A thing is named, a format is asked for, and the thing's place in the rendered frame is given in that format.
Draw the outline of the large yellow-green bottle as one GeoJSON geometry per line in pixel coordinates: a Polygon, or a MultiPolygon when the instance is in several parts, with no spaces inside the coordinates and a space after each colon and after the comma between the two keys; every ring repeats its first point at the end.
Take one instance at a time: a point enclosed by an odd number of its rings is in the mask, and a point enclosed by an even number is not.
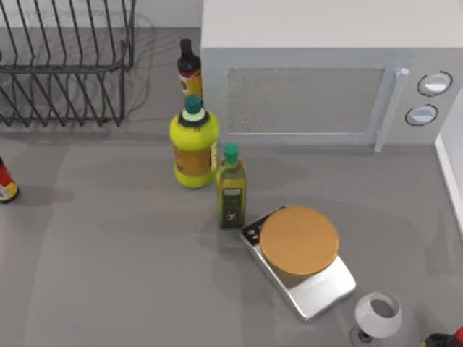
{"type": "Polygon", "coordinates": [[[215,181],[219,135],[216,116],[205,109],[200,97],[187,96],[183,110],[169,125],[174,175],[182,186],[199,189],[215,181]]]}

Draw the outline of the black and red bottle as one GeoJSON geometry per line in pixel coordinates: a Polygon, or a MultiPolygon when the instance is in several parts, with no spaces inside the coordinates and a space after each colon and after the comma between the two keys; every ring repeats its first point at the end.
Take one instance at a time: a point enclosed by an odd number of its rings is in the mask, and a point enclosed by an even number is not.
{"type": "Polygon", "coordinates": [[[423,342],[421,347],[463,347],[463,326],[455,333],[432,333],[423,342]]]}

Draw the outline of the pale microwave oven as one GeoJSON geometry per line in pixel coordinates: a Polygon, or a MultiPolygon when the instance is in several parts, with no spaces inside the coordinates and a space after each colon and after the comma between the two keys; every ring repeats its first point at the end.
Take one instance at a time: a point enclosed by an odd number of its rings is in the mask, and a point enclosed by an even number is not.
{"type": "Polygon", "coordinates": [[[432,145],[463,89],[463,0],[204,0],[200,55],[223,141],[373,149],[406,67],[383,148],[432,145]],[[419,94],[440,71],[451,87],[419,94]],[[408,110],[427,104],[437,118],[408,125],[408,110]]]}

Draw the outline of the round microwave knob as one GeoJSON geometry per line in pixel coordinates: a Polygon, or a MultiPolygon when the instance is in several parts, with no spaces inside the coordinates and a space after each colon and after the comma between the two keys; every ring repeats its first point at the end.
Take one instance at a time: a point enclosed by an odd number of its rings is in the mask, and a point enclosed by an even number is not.
{"type": "Polygon", "coordinates": [[[411,108],[405,115],[405,121],[412,127],[421,127],[432,123],[438,116],[438,109],[430,104],[411,108]]]}
{"type": "Polygon", "coordinates": [[[452,83],[453,77],[448,72],[440,71],[423,76],[417,84],[417,91],[419,94],[431,98],[445,93],[452,83]]]}

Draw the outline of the olive oil bottle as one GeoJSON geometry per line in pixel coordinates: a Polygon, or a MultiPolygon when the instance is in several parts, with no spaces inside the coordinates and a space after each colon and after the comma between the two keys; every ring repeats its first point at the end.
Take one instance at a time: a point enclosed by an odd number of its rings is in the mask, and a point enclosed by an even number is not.
{"type": "Polygon", "coordinates": [[[246,178],[245,164],[239,157],[238,145],[226,143],[216,177],[218,225],[221,229],[238,229],[245,224],[246,178]]]}

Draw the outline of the silver kitchen scale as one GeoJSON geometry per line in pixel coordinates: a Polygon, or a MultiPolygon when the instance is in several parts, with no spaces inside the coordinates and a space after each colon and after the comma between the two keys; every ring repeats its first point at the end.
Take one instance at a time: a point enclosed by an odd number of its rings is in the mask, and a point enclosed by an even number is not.
{"type": "Polygon", "coordinates": [[[245,226],[240,236],[258,267],[278,291],[282,299],[297,316],[306,322],[330,309],[345,299],[356,288],[356,281],[338,254],[325,270],[310,276],[295,287],[284,285],[279,276],[271,269],[260,248],[260,232],[266,219],[274,212],[289,207],[283,205],[271,213],[254,220],[245,226]]]}

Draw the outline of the dark bottle with yellow label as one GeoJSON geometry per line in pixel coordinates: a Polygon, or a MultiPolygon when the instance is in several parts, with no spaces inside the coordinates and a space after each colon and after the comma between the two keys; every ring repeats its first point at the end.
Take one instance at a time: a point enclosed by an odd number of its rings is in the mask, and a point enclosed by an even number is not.
{"type": "Polygon", "coordinates": [[[180,40],[180,57],[177,59],[177,69],[184,97],[191,95],[203,98],[201,60],[193,52],[191,40],[180,40]]]}

